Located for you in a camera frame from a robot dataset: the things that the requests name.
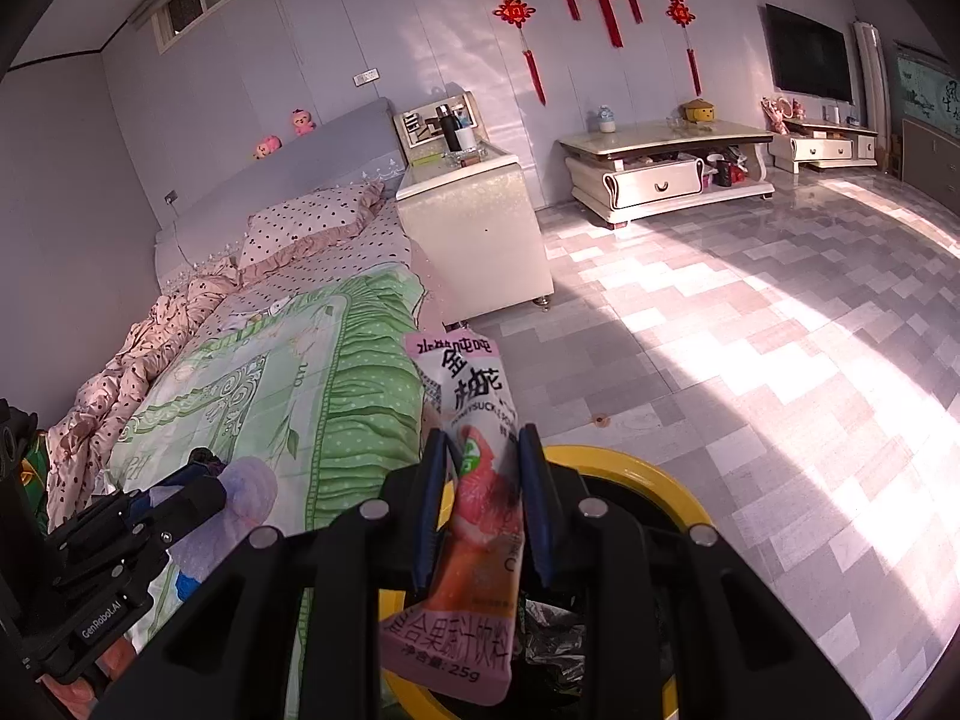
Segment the bolt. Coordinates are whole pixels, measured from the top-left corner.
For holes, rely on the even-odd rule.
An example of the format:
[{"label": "bolt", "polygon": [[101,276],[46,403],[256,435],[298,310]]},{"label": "bolt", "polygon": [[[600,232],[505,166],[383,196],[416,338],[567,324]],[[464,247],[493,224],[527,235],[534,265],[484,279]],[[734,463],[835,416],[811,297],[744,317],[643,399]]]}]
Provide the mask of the bolt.
[{"label": "bolt", "polygon": [[268,527],[254,528],[248,536],[250,546],[253,549],[266,549],[273,546],[277,543],[277,538],[277,529]]},{"label": "bolt", "polygon": [[580,514],[590,519],[604,517],[610,510],[610,507],[607,506],[607,501],[601,500],[600,498],[584,498],[577,504],[577,508],[580,510]]},{"label": "bolt", "polygon": [[698,547],[712,547],[717,543],[717,531],[710,525],[694,525],[690,528],[690,541],[693,541]]},{"label": "bolt", "polygon": [[390,514],[390,504],[382,498],[371,498],[360,504],[360,517],[363,519],[383,519],[387,514]]}]

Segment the juice pouch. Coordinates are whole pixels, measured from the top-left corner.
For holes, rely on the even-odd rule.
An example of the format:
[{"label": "juice pouch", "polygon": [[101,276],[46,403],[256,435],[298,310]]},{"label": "juice pouch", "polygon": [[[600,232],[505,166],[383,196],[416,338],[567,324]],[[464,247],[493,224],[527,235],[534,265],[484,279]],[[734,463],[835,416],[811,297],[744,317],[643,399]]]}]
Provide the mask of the juice pouch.
[{"label": "juice pouch", "polygon": [[491,706],[510,688],[523,556],[517,412],[492,341],[458,330],[404,343],[462,461],[429,595],[380,623],[381,664]]}]

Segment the window frame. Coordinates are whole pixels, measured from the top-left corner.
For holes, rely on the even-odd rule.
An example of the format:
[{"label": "window frame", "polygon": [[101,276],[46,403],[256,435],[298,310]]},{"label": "window frame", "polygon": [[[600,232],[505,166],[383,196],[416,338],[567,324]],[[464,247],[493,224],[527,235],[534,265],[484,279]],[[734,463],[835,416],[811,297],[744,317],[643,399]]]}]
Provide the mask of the window frame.
[{"label": "window frame", "polygon": [[160,7],[155,8],[154,12],[150,15],[150,21],[154,27],[154,37],[157,39],[157,50],[160,53],[166,52],[169,47],[174,45],[181,37],[184,37],[185,34],[189,33],[198,23],[202,22],[211,13],[215,13],[231,0],[220,0],[209,7],[206,5],[206,0],[200,0],[200,8],[202,9],[200,15],[176,34],[173,34],[173,25],[171,25],[170,22],[170,11],[167,8],[171,1],[172,0],[165,1]]}]

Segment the wall-mounted tv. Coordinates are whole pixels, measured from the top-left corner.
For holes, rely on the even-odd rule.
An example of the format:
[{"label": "wall-mounted tv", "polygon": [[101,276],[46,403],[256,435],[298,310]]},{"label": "wall-mounted tv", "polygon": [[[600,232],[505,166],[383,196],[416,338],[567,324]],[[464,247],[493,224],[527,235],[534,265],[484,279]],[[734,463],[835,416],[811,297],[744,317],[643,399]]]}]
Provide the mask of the wall-mounted tv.
[{"label": "wall-mounted tv", "polygon": [[774,83],[786,92],[853,102],[843,33],[767,5],[767,42]]}]

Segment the human hand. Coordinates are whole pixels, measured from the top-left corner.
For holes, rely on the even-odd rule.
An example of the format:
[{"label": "human hand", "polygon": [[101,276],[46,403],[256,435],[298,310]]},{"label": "human hand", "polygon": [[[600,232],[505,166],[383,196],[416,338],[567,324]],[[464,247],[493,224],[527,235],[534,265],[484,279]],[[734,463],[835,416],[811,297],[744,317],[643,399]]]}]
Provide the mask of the human hand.
[{"label": "human hand", "polygon": [[[97,664],[111,682],[117,680],[136,657],[136,650],[126,637],[120,637],[97,659]],[[53,677],[44,674],[40,681],[70,710],[77,720],[88,720],[96,706],[93,688],[86,680],[77,680],[70,685],[61,685]]]}]

